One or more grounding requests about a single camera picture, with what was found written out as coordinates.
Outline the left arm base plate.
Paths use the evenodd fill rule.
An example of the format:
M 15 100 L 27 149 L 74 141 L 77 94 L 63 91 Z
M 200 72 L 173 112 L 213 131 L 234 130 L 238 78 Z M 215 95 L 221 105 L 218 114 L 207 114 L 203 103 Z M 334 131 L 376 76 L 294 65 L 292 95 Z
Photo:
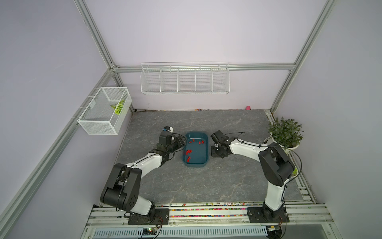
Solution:
M 167 225 L 170 219 L 170 210 L 156 208 L 148 215 L 133 213 L 128 218 L 128 225 Z

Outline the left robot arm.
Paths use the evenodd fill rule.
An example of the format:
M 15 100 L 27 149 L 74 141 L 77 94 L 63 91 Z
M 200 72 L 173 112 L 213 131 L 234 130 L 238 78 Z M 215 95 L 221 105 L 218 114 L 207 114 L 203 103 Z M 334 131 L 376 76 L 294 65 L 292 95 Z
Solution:
M 153 217 L 155 206 L 139 195 L 141 179 L 170 160 L 170 154 L 186 146 L 183 135 L 162 131 L 156 147 L 142 158 L 113 166 L 100 196 L 100 202 L 117 210 Z

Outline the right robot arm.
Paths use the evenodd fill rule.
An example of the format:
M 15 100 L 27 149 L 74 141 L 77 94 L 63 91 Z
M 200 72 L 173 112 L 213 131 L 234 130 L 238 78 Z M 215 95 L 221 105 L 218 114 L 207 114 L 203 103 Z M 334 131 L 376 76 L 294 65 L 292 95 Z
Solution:
M 296 166 L 277 143 L 255 144 L 237 137 L 228 137 L 221 131 L 211 135 L 214 146 L 212 157 L 225 158 L 232 154 L 241 155 L 260 162 L 265 178 L 268 180 L 267 195 L 262 206 L 263 218 L 270 221 L 285 214 L 285 189 L 295 179 Z

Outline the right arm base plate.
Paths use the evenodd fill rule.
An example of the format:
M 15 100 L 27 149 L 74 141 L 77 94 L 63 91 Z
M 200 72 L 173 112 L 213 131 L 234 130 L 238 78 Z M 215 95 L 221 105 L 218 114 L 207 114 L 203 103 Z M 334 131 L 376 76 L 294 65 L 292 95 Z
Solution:
M 249 207 L 247 208 L 247 215 L 250 223 L 289 223 L 289 217 L 284 206 L 281 206 L 276 211 L 267 206 Z

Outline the teal plastic storage box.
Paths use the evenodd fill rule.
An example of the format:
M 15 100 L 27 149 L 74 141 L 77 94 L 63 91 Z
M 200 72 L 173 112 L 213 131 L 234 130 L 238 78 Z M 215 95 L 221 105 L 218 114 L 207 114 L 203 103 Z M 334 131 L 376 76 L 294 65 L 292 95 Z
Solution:
M 186 155 L 186 151 L 191 149 L 193 152 Z M 186 146 L 183 151 L 182 161 L 187 167 L 204 167 L 209 159 L 209 138 L 206 133 L 201 131 L 191 131 L 186 134 Z

